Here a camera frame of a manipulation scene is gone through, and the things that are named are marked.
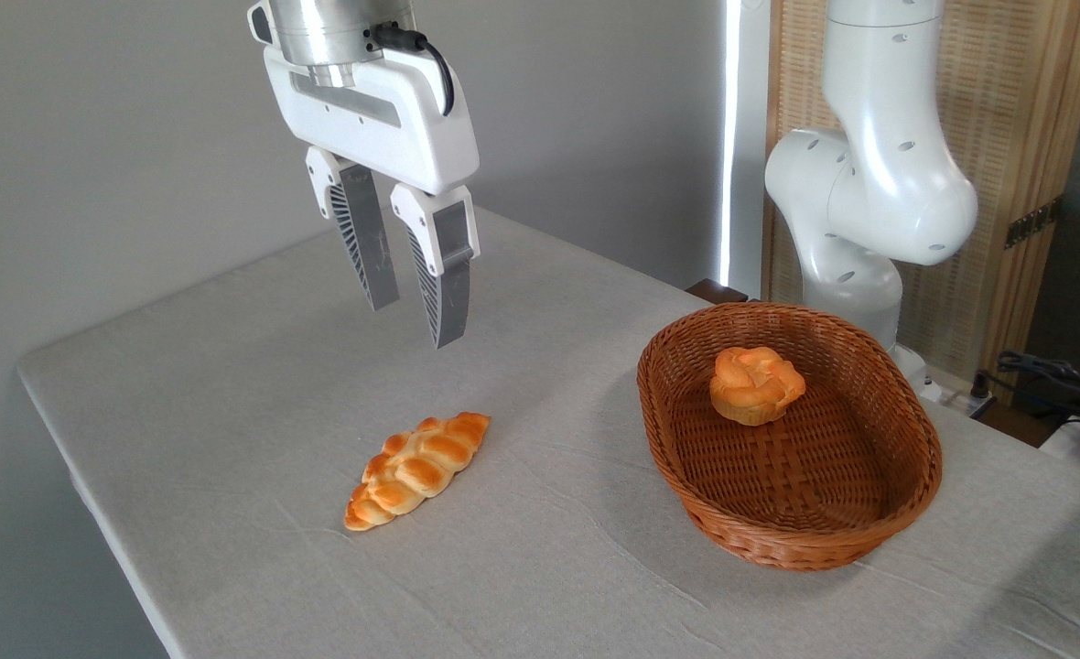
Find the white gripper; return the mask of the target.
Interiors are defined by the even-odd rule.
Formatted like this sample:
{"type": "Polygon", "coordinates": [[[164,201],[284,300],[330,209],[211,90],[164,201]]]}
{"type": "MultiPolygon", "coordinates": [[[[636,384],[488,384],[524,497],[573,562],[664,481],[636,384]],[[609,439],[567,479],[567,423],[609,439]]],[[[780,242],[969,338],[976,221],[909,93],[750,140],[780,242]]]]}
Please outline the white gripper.
{"type": "Polygon", "coordinates": [[[403,181],[391,205],[406,226],[434,345],[463,337],[470,263],[481,246],[476,209],[461,184],[478,171],[480,149],[459,80],[451,113],[442,115],[447,96],[428,55],[389,50],[357,62],[351,88],[318,86],[276,48],[264,49],[264,62],[282,117],[311,145],[305,164],[319,212],[338,226],[373,311],[397,301],[399,287],[370,169],[403,181]]]}

